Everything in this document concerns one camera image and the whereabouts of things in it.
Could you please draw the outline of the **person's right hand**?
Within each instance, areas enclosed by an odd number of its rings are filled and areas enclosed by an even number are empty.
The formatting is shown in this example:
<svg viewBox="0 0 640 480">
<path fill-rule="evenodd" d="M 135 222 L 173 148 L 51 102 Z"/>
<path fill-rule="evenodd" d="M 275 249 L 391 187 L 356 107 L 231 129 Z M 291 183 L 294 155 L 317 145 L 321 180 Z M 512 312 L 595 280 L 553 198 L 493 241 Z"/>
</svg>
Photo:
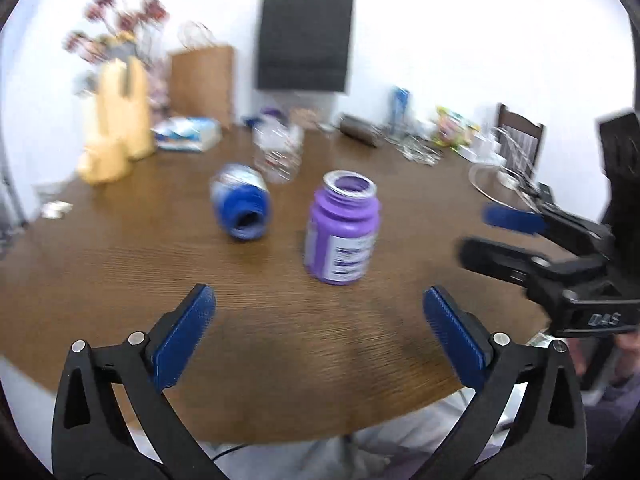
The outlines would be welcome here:
<svg viewBox="0 0 640 480">
<path fill-rule="evenodd" d="M 593 363 L 594 356 L 587 358 L 587 339 L 567 339 L 565 341 L 570 350 L 570 356 L 574 362 L 576 374 L 585 375 L 588 366 Z M 613 351 L 614 364 L 612 372 L 608 372 L 606 377 L 611 384 L 624 382 L 639 371 L 639 333 L 626 333 L 614 336 L 615 350 Z"/>
</svg>

